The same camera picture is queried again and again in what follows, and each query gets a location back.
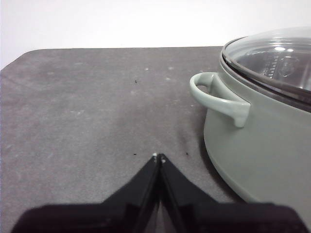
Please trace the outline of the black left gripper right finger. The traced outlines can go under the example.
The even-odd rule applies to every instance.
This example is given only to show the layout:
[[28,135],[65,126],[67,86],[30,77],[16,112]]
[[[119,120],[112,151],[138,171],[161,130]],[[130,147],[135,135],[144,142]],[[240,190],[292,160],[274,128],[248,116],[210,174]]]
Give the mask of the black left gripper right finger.
[[162,202],[178,233],[302,233],[296,211],[272,203],[222,203],[159,155]]

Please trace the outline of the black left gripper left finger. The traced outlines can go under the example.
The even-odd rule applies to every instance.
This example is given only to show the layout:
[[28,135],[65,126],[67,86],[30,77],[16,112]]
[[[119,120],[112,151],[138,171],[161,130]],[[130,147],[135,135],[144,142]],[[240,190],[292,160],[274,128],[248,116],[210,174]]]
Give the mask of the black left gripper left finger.
[[135,233],[144,231],[156,204],[160,157],[154,155],[101,203],[44,205],[27,210],[14,233]]

